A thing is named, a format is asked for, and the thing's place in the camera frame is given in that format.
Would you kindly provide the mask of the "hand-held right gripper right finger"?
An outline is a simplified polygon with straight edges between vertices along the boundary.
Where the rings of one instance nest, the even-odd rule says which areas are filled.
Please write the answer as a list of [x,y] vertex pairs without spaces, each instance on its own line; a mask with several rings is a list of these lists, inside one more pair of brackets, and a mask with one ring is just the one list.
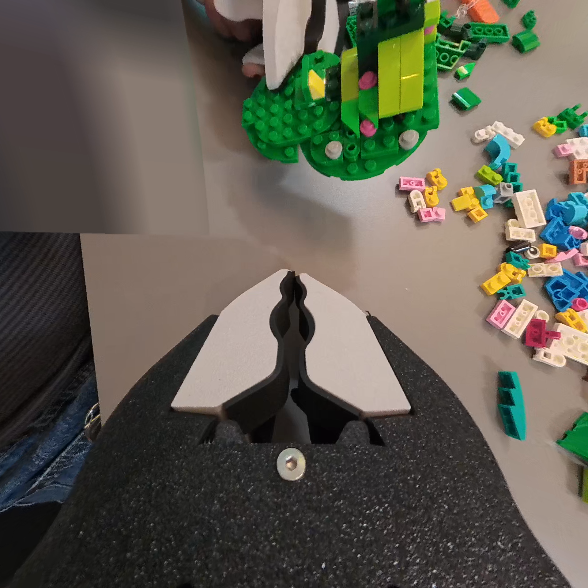
[[369,316],[306,273],[296,277],[298,385],[292,398],[312,443],[336,443],[350,422],[410,413],[410,403]]

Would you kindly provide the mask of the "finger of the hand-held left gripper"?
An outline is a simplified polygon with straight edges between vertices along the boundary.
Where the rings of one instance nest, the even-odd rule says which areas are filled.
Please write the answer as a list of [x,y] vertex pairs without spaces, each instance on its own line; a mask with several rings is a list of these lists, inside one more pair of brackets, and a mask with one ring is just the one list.
[[311,15],[307,21],[308,52],[334,52],[339,30],[337,1],[311,1]]
[[263,1],[263,56],[266,85],[275,91],[305,46],[309,1]]

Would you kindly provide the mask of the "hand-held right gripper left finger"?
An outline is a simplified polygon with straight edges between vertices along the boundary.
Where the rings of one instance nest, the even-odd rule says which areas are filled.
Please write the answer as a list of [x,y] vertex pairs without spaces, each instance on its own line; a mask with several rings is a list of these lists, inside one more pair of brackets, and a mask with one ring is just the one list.
[[270,442],[288,400],[285,335],[295,272],[281,269],[242,293],[217,317],[171,409],[234,421],[253,442]]

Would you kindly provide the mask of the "green lego plate build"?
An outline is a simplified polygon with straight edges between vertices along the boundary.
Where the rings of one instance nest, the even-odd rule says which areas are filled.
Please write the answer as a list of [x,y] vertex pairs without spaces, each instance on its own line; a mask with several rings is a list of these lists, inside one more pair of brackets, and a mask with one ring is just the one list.
[[242,127],[264,157],[302,152],[327,177],[363,180],[404,162],[439,125],[439,1],[349,1],[334,52],[305,46],[275,91],[265,76]]

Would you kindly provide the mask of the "orange lego piece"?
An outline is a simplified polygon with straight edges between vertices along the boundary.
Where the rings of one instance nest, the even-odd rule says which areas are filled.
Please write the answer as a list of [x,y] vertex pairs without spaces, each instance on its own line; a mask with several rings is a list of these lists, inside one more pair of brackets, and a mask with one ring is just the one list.
[[482,24],[496,24],[499,14],[490,1],[464,1],[471,21]]

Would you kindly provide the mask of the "green white lego slope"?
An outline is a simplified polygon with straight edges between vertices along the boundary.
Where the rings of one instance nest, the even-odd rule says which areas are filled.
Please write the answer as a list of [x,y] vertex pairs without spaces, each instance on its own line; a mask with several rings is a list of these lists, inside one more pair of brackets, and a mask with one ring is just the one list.
[[450,102],[458,110],[467,112],[480,105],[482,100],[469,88],[462,87],[452,93]]

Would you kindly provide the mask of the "cluster of green lego bricks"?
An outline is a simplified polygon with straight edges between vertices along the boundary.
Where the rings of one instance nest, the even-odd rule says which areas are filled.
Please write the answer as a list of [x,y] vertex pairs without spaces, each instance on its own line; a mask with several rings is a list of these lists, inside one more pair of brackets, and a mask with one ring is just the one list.
[[451,71],[462,58],[478,60],[490,44],[506,43],[511,37],[506,24],[471,21],[463,1],[453,16],[442,11],[435,41],[439,72]]

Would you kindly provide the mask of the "teal curved lego brick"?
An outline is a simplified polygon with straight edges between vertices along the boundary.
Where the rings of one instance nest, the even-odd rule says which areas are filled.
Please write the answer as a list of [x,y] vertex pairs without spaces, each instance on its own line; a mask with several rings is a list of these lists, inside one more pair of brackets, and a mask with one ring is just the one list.
[[499,371],[497,388],[498,410],[507,436],[521,441],[526,439],[525,400],[518,374],[515,371]]

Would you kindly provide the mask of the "green rounded lego brick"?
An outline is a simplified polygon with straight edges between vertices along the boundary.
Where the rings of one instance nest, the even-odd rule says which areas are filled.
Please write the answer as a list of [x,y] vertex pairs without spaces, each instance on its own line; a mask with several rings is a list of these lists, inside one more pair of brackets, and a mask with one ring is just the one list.
[[533,29],[525,29],[511,37],[511,45],[520,54],[526,54],[540,47],[540,40]]

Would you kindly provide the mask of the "pile of loose lego bricks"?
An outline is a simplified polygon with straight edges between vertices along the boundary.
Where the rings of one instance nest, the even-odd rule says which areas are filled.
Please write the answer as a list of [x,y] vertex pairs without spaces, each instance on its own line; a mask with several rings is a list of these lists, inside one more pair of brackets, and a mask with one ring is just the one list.
[[[569,158],[569,180],[587,184],[587,125],[580,125],[579,136],[555,145],[557,158]],[[518,165],[511,160],[512,151],[524,141],[501,121],[475,131],[472,142],[484,145],[488,163],[477,172],[481,182],[463,187],[447,204],[455,212],[463,212],[473,226],[489,216],[488,211],[503,207],[514,217],[504,223],[504,239],[509,243],[497,264],[495,275],[485,280],[479,290],[495,296],[496,305],[485,318],[493,328],[512,339],[523,339],[534,349],[535,361],[561,368],[567,359],[587,365],[587,274],[571,273],[562,268],[568,259],[587,268],[587,193],[571,192],[567,199],[550,200],[543,206],[536,189],[524,190]],[[440,168],[428,172],[424,180],[400,177],[400,193],[407,198],[409,210],[422,224],[443,222],[446,207],[439,204],[439,192],[446,189],[446,178]],[[431,294],[419,306],[418,313],[409,315],[413,322],[425,326],[434,340],[445,341],[457,333],[455,325],[463,312],[453,316],[451,328],[444,328],[440,316],[446,303],[462,303],[461,274],[449,272],[446,291]],[[548,313],[526,297],[524,279],[544,280],[545,291],[555,310],[554,326],[549,329]]]

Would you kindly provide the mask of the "person's left hand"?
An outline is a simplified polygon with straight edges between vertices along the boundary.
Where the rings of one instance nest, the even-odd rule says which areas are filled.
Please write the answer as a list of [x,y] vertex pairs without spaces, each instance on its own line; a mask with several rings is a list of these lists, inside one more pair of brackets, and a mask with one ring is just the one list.
[[[224,18],[217,12],[213,1],[202,1],[206,15],[213,27],[223,38],[249,42],[257,40],[262,34],[262,22],[260,20],[245,20],[240,22]],[[265,74],[265,66],[257,63],[243,63],[242,73],[248,78],[262,77]]]

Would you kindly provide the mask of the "dark woven cloth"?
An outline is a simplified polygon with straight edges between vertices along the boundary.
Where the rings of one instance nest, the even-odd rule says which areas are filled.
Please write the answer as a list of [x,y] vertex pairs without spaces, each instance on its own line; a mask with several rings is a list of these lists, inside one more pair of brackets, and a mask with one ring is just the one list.
[[91,347],[79,234],[1,232],[1,449],[27,435]]

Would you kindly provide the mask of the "person's blue jeans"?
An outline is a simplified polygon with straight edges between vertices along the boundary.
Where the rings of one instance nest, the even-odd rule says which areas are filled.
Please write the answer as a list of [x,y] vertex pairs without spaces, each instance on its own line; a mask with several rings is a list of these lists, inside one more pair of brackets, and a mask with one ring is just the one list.
[[91,448],[84,427],[97,404],[89,359],[26,435],[1,450],[1,513],[67,500]]

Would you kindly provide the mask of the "dark green plastic piece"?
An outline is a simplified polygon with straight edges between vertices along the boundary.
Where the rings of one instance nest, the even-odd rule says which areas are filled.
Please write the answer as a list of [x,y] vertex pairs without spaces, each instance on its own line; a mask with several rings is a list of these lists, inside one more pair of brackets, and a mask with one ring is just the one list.
[[587,412],[584,412],[562,439],[556,442],[559,448],[587,466]]

